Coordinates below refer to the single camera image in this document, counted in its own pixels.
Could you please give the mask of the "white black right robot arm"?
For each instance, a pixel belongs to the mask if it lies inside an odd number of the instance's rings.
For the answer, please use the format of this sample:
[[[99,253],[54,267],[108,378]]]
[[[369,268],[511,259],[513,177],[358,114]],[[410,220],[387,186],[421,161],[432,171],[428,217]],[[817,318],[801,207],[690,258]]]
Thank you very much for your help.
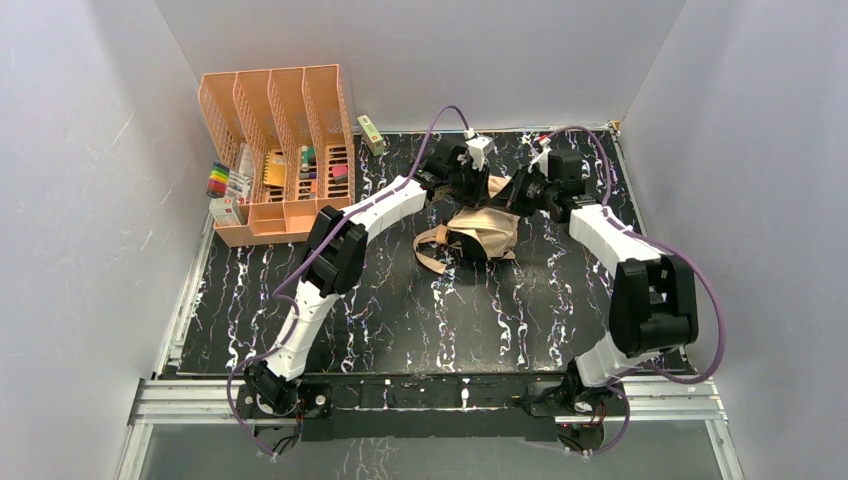
[[[691,267],[637,239],[608,207],[587,194],[576,153],[544,148],[489,204],[518,216],[548,213],[613,277],[606,333],[567,369],[566,385],[575,394],[603,388],[659,354],[696,340]]]

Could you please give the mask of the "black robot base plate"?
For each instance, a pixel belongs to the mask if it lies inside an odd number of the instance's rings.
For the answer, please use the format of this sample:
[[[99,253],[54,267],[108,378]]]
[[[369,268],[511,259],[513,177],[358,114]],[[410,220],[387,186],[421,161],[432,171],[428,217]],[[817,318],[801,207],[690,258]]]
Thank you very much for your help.
[[[519,437],[596,448],[604,423],[621,416],[622,386],[575,394],[567,373],[483,375],[317,375],[298,380],[298,403],[277,415],[246,383],[238,415],[260,427],[290,422],[305,442],[365,437]]]

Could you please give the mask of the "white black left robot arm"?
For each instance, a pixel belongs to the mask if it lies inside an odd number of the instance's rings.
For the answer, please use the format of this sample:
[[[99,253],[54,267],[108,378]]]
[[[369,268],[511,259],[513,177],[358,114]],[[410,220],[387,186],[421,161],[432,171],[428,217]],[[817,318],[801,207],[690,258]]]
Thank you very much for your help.
[[[369,242],[444,197],[464,206],[485,204],[492,150],[487,136],[442,139],[423,165],[374,195],[343,209],[319,211],[301,266],[285,281],[296,288],[282,328],[269,354],[245,372],[257,402],[277,415],[295,408],[310,348],[335,302],[359,282]]]

